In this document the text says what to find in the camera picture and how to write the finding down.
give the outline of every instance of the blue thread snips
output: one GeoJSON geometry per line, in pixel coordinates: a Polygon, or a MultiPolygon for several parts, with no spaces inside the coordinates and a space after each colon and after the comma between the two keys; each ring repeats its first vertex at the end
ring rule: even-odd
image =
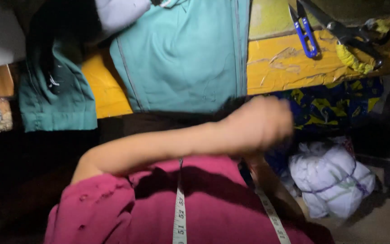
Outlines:
{"type": "Polygon", "coordinates": [[[311,27],[309,26],[308,18],[306,16],[306,11],[303,8],[302,4],[299,2],[299,0],[294,1],[296,1],[296,9],[294,9],[291,4],[288,4],[294,28],[297,31],[297,35],[299,36],[306,56],[308,58],[314,58],[315,56],[317,56],[318,51],[316,42],[314,41],[314,36],[312,35],[311,27]],[[301,28],[300,26],[299,19],[302,19],[303,28],[301,28]],[[306,44],[306,38],[308,38],[309,40],[309,46],[306,44]]]}

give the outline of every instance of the person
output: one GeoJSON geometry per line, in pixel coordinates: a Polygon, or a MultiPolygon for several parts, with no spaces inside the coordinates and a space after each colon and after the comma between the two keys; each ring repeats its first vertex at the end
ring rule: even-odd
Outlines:
{"type": "Polygon", "coordinates": [[[258,96],[219,122],[94,147],[52,208],[44,243],[334,243],[257,153],[289,138],[292,124],[288,102],[258,96]],[[245,184],[238,157],[276,213],[245,184]]]}

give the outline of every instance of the teal fabric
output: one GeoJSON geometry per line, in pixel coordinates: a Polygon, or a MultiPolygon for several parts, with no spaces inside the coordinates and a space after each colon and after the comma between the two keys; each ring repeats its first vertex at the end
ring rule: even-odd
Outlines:
{"type": "Polygon", "coordinates": [[[249,0],[151,6],[110,48],[133,110],[211,113],[245,96],[248,19],[249,0]]]}
{"type": "Polygon", "coordinates": [[[72,13],[67,1],[52,0],[31,21],[19,85],[26,132],[97,127],[95,99],[81,72],[81,39],[70,26],[72,13]]]}

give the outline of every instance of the yellow table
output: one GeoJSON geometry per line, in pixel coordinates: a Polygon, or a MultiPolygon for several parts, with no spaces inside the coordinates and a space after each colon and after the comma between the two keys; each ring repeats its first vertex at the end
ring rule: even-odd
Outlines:
{"type": "MultiPolygon", "coordinates": [[[[351,2],[359,3],[359,1],[345,0],[338,8],[345,8],[351,2]]],[[[336,16],[335,18],[344,18],[345,22],[359,23],[371,17],[370,14],[367,15],[353,18],[353,15],[349,14],[346,17],[336,16]]],[[[390,17],[385,19],[390,25],[390,17]]],[[[317,28],[317,23],[311,17],[310,21],[311,25],[317,28]]],[[[285,0],[253,1],[247,62],[248,94],[329,84],[361,77],[359,73],[344,66],[338,59],[335,51],[336,39],[329,32],[325,30],[314,32],[321,56],[309,59],[297,35],[279,36],[293,33],[292,28],[285,0]]],[[[377,50],[385,57],[385,64],[380,70],[370,75],[389,74],[390,41],[378,47],[377,50]]],[[[362,61],[371,61],[365,53],[353,49],[351,52],[362,61]]],[[[102,49],[91,53],[85,60],[82,71],[95,95],[98,118],[132,113],[124,94],[123,82],[113,66],[109,50],[102,49]]]]}

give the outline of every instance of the purple string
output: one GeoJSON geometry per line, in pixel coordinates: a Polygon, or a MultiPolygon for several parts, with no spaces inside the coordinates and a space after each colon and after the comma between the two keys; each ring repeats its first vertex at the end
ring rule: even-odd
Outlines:
{"type": "Polygon", "coordinates": [[[312,193],[312,194],[320,193],[320,192],[326,191],[326,190],[328,190],[328,189],[330,189],[330,188],[332,188],[332,187],[342,183],[344,180],[346,180],[347,178],[350,177],[355,182],[356,188],[358,188],[359,191],[362,192],[362,194],[364,194],[364,195],[369,194],[369,192],[366,189],[366,186],[362,185],[355,177],[352,176],[355,173],[356,166],[357,166],[357,163],[356,163],[356,160],[355,160],[355,166],[353,167],[353,170],[351,171],[351,174],[347,174],[346,177],[344,177],[339,182],[334,183],[333,185],[327,186],[325,188],[322,188],[322,189],[316,190],[316,191],[302,191],[302,192],[303,193],[312,193]]]}

